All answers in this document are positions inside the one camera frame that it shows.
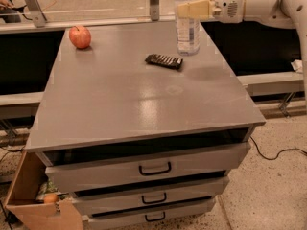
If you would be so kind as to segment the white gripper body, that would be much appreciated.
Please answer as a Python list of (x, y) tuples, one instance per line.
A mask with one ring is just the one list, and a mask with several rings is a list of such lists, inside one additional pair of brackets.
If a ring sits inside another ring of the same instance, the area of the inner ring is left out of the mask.
[(222, 23), (243, 21), (245, 0), (214, 0), (213, 16)]

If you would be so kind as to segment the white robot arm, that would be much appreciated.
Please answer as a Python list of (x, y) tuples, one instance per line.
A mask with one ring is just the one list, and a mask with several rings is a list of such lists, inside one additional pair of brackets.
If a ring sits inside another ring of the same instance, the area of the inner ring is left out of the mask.
[(307, 93), (307, 0), (176, 0), (175, 15), (222, 23), (255, 21), (269, 27), (296, 29)]

